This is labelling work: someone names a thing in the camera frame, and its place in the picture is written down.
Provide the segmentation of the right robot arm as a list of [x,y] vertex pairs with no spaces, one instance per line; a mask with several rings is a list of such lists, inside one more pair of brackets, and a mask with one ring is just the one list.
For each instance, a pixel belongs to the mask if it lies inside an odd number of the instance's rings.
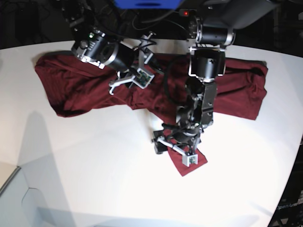
[[90,0],[63,0],[62,14],[75,39],[71,48],[75,57],[99,69],[109,67],[117,72],[117,78],[109,83],[111,95],[120,85],[145,89],[155,72],[164,73],[149,49],[156,45],[151,39],[153,32],[143,35],[138,39],[140,43],[130,48],[122,42],[125,36],[102,25]]

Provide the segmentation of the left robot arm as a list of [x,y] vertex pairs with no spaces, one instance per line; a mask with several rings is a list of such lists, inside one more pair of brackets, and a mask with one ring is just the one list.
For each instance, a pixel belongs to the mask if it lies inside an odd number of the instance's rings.
[[272,11],[279,0],[229,0],[213,10],[202,7],[189,24],[189,35],[195,45],[189,48],[189,78],[184,103],[169,94],[168,75],[175,57],[164,73],[164,92],[177,105],[176,124],[163,124],[170,130],[153,132],[156,154],[173,149],[183,157],[197,157],[197,145],[204,129],[213,124],[214,100],[217,86],[215,79],[225,73],[225,49],[233,44],[236,30],[243,29]]

